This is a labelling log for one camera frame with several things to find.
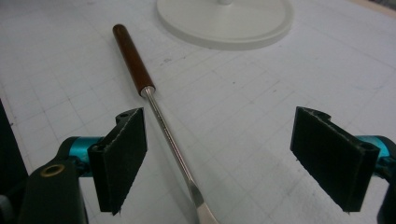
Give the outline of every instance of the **table surface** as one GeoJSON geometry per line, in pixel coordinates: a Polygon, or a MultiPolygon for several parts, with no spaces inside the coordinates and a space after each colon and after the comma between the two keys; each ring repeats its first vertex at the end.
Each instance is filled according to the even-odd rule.
{"type": "Polygon", "coordinates": [[[388,183],[373,177],[344,213],[290,152],[296,106],[348,132],[396,137],[396,20],[347,0],[292,0],[290,33],[248,51],[204,49],[170,35],[154,0],[0,0],[0,96],[28,171],[69,136],[102,136],[144,107],[148,154],[120,215],[93,224],[195,223],[182,175],[134,90],[112,27],[123,23],[205,200],[220,223],[376,223],[388,183]]]}

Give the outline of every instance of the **handle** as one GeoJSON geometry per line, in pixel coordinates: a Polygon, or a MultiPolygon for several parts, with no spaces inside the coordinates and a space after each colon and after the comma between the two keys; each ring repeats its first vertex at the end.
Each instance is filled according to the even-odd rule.
{"type": "Polygon", "coordinates": [[[121,24],[115,25],[113,27],[113,34],[116,37],[120,51],[139,95],[143,96],[142,91],[146,87],[152,87],[155,90],[155,86],[149,77],[148,70],[143,64],[143,61],[140,58],[139,53],[134,46],[134,42],[125,26],[121,24]]]}

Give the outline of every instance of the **white disc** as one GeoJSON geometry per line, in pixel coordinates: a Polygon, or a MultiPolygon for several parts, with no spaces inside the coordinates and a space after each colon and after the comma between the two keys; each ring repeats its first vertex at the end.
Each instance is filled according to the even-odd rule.
{"type": "Polygon", "coordinates": [[[285,36],[292,24],[288,0],[158,0],[165,28],[209,49],[259,49],[285,36]]]}

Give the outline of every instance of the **brown wooden handle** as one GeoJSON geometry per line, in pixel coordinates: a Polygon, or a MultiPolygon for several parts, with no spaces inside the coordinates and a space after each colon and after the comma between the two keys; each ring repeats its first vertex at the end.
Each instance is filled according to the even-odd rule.
{"type": "Polygon", "coordinates": [[[119,44],[120,51],[139,95],[142,95],[142,90],[146,87],[152,87],[155,90],[155,86],[149,77],[148,70],[143,64],[125,26],[121,24],[115,25],[113,27],[113,34],[119,44]]]}

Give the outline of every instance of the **white stand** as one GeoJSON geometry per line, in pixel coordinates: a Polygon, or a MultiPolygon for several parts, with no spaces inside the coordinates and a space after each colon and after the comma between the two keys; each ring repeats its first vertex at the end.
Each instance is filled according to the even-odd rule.
{"type": "Polygon", "coordinates": [[[292,23],[289,0],[158,0],[165,28],[210,49],[259,49],[280,40],[292,23]]]}

